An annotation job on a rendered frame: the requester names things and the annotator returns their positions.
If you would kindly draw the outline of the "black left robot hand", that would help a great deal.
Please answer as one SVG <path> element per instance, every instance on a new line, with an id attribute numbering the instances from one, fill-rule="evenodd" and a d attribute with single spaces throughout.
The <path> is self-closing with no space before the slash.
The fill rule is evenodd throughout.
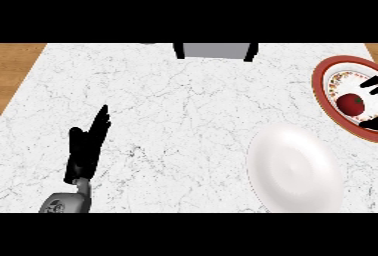
<path id="1" fill-rule="evenodd" d="M 94 117 L 90 129 L 69 129 L 69 157 L 63 182 L 72 184 L 79 178 L 90 180 L 94 176 L 100 148 L 110 127 L 107 105 L 103 105 Z"/>

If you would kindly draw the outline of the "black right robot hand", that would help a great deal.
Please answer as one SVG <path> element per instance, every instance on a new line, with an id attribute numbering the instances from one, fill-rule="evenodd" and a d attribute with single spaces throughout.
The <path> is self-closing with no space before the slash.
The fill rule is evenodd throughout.
<path id="1" fill-rule="evenodd" d="M 369 94 L 370 95 L 376 95 L 378 94 L 378 76 L 373 76 L 372 78 L 369 78 L 361 84 L 360 84 L 360 87 L 361 88 L 366 88 L 366 87 L 370 87 L 373 86 L 373 89 L 370 90 Z M 378 117 L 366 120 L 366 121 L 361 121 L 358 123 L 358 126 L 364 129 L 370 129 L 370 130 L 375 130 L 378 131 Z"/>

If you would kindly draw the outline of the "red tomato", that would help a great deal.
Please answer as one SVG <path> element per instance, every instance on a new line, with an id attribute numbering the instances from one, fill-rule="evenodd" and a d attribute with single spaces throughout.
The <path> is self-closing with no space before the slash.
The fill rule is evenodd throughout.
<path id="1" fill-rule="evenodd" d="M 345 94 L 336 99 L 336 107 L 348 116 L 357 116 L 364 111 L 361 98 L 355 94 Z"/>

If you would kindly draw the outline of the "red rimmed patterned plate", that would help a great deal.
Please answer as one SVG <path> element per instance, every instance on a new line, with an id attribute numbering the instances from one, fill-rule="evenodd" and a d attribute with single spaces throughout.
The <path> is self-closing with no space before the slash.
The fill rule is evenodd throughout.
<path id="1" fill-rule="evenodd" d="M 378 143 L 378 130 L 358 126 L 361 121 L 378 117 L 378 93 L 370 94 L 378 84 L 360 87 L 372 77 L 378 77 L 378 64 L 360 57 L 339 55 L 317 64 L 311 87 L 317 103 L 332 121 L 358 138 Z M 336 100 L 345 94 L 354 94 L 361 100 L 363 112 L 357 116 L 348 116 L 336 106 Z"/>

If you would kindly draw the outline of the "plain white plate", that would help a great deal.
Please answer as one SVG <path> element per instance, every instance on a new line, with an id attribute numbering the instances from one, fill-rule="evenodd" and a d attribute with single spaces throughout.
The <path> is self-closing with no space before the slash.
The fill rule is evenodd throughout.
<path id="1" fill-rule="evenodd" d="M 289 124 L 255 135 L 246 156 L 248 180 L 270 212 L 338 212 L 342 175 L 320 139 Z"/>

